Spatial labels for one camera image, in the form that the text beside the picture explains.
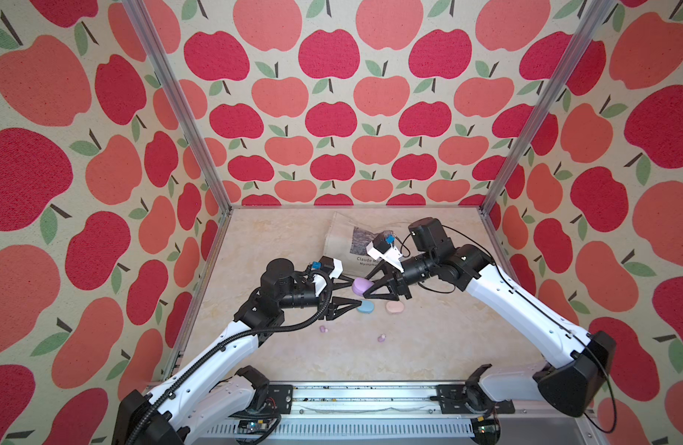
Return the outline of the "blue earbud charging case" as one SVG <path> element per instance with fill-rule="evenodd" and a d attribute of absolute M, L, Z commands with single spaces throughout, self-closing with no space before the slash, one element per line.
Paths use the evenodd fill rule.
<path fill-rule="evenodd" d="M 356 311 L 365 314 L 371 314 L 375 310 L 375 304 L 370 300 L 363 300 L 361 304 L 356 308 Z"/>

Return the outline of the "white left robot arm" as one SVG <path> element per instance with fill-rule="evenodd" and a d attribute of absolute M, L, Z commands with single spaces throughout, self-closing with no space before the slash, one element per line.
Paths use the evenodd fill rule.
<path fill-rule="evenodd" d="M 196 359 L 148 393 L 132 390 L 120 402 L 115 444 L 191 444 L 217 422 L 239 420 L 241 444 L 258 444 L 280 425 L 285 408 L 270 382 L 240 362 L 274 334 L 291 333 L 318 320 L 334 320 L 359 306 L 336 298 L 343 264 L 323 256 L 298 271 L 274 259 L 232 322 Z"/>

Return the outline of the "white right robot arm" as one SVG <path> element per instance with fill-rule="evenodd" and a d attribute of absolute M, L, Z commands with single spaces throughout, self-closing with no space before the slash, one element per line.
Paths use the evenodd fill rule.
<path fill-rule="evenodd" d="M 465 380 L 454 402 L 486 413 L 505 401 L 546 401 L 560 413 L 581 417 L 610 381 L 615 340 L 595 334 L 559 315 L 513 281 L 483 247 L 469 241 L 457 247 L 448 226 L 423 218 L 408 227 L 418 255 L 405 258 L 395 236 L 379 233 L 366 246 L 376 266 L 354 282 L 354 293 L 368 300 L 410 298 L 413 285 L 437 278 L 469 293 L 493 309 L 539 350 L 530 365 L 482 365 Z"/>

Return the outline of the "pink earbud charging case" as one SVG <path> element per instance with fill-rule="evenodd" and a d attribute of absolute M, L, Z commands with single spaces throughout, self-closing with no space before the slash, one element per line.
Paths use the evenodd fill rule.
<path fill-rule="evenodd" d="M 386 312 L 389 314 L 400 314 L 406 309 L 406 305 L 400 301 L 388 301 L 385 304 Z"/>

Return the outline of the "purple earbud charging case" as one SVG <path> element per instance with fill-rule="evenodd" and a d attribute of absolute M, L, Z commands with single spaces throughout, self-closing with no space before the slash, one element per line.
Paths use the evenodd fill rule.
<path fill-rule="evenodd" d="M 356 296 L 363 297 L 371 287 L 374 286 L 374 283 L 366 278 L 356 278 L 354 282 L 352 283 L 352 291 Z"/>

